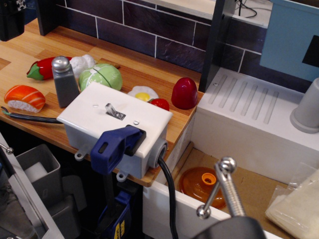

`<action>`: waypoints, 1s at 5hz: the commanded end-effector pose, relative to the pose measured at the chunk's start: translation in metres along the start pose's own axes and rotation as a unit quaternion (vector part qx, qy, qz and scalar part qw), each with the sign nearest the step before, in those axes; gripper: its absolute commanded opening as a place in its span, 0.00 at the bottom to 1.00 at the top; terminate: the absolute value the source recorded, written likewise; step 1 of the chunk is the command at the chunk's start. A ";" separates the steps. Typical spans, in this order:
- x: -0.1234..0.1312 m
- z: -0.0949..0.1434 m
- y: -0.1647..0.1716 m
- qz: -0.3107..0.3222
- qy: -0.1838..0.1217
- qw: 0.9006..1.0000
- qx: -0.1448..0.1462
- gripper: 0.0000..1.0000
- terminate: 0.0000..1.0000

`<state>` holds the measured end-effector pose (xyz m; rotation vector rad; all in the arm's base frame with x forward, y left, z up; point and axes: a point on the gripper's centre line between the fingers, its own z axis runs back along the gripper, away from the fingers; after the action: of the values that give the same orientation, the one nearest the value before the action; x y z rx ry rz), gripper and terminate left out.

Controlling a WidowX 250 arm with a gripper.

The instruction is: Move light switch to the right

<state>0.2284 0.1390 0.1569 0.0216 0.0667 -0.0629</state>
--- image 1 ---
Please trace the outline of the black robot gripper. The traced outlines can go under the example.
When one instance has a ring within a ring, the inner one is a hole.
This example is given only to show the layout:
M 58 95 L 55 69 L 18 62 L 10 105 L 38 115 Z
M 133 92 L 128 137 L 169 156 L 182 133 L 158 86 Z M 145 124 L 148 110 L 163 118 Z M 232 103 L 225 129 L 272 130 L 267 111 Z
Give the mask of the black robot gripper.
M 0 40 L 9 41 L 24 33 L 24 0 L 0 1 Z

